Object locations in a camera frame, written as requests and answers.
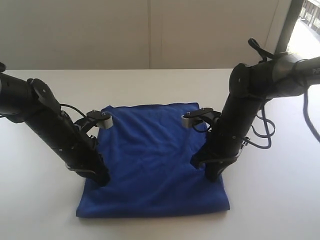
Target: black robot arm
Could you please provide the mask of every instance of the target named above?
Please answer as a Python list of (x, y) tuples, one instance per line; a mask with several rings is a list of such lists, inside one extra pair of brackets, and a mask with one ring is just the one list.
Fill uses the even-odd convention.
[[(304, 118), (320, 141), (307, 112), (308, 88), (320, 84), (320, 57), (304, 60), (287, 53), (273, 55), (261, 49), (252, 38), (249, 44), (261, 55), (262, 61), (254, 66), (240, 63), (233, 69), (229, 79), (229, 96), (222, 112), (203, 108), (182, 116), (182, 124), (187, 128), (195, 128), (202, 122), (210, 125), (206, 142), (192, 156), (191, 164), (195, 168), (205, 164), (205, 176), (213, 182), (237, 160), (245, 145), (252, 144), (261, 149), (271, 147), (274, 132), (269, 132), (268, 123), (274, 124), (266, 118), (265, 104), (273, 98), (305, 94)], [(258, 135), (268, 139), (266, 146), (257, 145), (246, 137), (260, 110), (266, 135)]]
[(14, 123), (25, 122), (69, 170), (102, 186), (108, 183), (108, 169), (97, 152), (97, 139), (87, 135), (94, 126), (112, 126), (108, 113), (93, 110), (73, 123), (43, 81), (23, 81), (0, 73), (0, 114)]

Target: blue cloth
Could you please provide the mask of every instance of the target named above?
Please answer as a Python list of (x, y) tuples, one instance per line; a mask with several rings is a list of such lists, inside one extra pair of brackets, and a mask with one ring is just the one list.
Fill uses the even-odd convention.
[(99, 130), (98, 150), (111, 181), (98, 187), (87, 179), (76, 215), (168, 217), (229, 210), (222, 178), (209, 182), (204, 168), (190, 165), (205, 134), (184, 128), (181, 115), (197, 109), (197, 103), (106, 107), (113, 127)]

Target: tabletop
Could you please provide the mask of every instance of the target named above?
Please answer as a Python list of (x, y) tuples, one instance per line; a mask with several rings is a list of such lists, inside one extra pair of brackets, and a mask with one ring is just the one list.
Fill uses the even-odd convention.
[[(83, 112), (105, 106), (198, 102), (221, 111), (230, 69), (10, 70), (39, 78), (60, 103)], [(309, 90), (309, 114), (320, 130), (320, 86)], [(165, 218), (81, 219), (85, 180), (24, 123), (0, 119), (0, 236), (4, 240), (313, 240), (320, 235), (319, 143), (303, 118), (303, 98), (266, 105), (276, 133), (268, 150), (247, 146), (223, 172), (230, 211)], [(72, 119), (80, 116), (66, 109)], [(263, 133), (263, 124), (254, 121)], [(253, 141), (265, 144), (249, 133)]]

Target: folded cloth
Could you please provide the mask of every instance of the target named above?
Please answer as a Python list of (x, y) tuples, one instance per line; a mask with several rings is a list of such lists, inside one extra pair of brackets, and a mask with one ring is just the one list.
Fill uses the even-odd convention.
[(212, 183), (204, 168), (190, 165), (205, 134), (184, 128), (181, 116), (197, 109), (197, 103), (106, 107), (113, 127), (99, 130), (98, 151), (111, 181), (99, 187), (87, 179), (76, 215), (168, 217), (229, 210), (222, 178)]

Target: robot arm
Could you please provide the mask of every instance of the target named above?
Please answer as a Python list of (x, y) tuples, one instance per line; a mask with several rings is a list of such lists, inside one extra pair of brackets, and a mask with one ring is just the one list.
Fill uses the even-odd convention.
[(3, 73), (0, 73), (0, 114), (14, 123), (25, 122), (69, 170), (102, 186), (108, 183), (108, 169), (97, 152), (97, 139), (87, 132), (94, 126), (111, 127), (109, 114), (93, 110), (73, 123), (43, 81), (37, 78), (23, 81)]
[[(266, 102), (273, 98), (307, 94), (309, 86), (320, 84), (320, 57), (301, 60), (287, 53), (273, 55), (261, 49), (252, 38), (249, 44), (263, 60), (254, 66), (240, 63), (233, 69), (229, 79), (229, 96), (222, 112), (203, 108), (182, 116), (182, 124), (186, 127), (194, 127), (202, 122), (210, 124), (211, 131), (207, 132), (206, 142), (192, 156), (191, 164), (195, 168), (205, 164), (205, 176), (213, 182), (227, 166), (237, 160), (248, 143), (262, 149), (271, 147), (264, 110)], [(246, 137), (260, 110), (267, 132), (263, 137), (268, 138), (269, 142), (267, 146), (259, 146)], [(319, 134), (310, 120), (307, 121), (308, 113), (306, 115), (309, 128), (319, 140)]]

